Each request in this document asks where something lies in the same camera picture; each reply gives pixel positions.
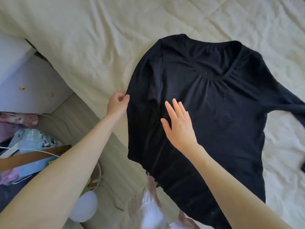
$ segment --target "wooden floor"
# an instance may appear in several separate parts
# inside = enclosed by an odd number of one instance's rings
[[[50,116],[66,122],[77,141],[83,138],[99,121],[76,94],[69,97]],[[62,121],[41,116],[38,129],[53,135],[63,143],[76,143]],[[92,219],[82,224],[84,228],[118,228],[123,214],[118,208],[125,209],[127,200],[143,190],[146,183],[145,170],[138,163],[130,161],[127,153],[127,148],[112,134],[99,159],[104,176],[100,187],[95,190],[98,196],[98,210]],[[176,220],[179,212],[176,204],[160,187],[157,192],[162,210],[169,222]]]

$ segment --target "white round object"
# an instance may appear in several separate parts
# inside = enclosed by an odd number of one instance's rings
[[[97,196],[93,191],[88,191],[77,200],[69,218],[76,223],[82,223],[93,217],[96,210]]]

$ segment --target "bed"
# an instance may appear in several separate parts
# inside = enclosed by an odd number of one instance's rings
[[[102,118],[126,91],[144,53],[185,33],[241,41],[305,101],[304,0],[0,0],[0,29],[28,39]],[[127,117],[115,129],[128,146]],[[305,225],[305,130],[289,113],[269,114],[263,150],[267,204],[293,228]]]

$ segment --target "black shirt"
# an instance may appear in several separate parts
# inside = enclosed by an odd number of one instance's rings
[[[170,122],[164,102],[181,101],[198,143],[264,202],[267,113],[290,111],[305,124],[305,104],[274,79],[258,52],[238,41],[162,38],[140,60],[127,94],[128,158],[188,216],[216,229],[231,227],[195,167],[166,138],[160,122]]]

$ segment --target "forearm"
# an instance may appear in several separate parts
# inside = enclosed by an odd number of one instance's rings
[[[115,121],[106,116],[30,181],[0,214],[3,228],[61,228],[85,187]]]
[[[203,177],[233,229],[291,229],[266,204],[214,161],[200,145],[186,157]]]

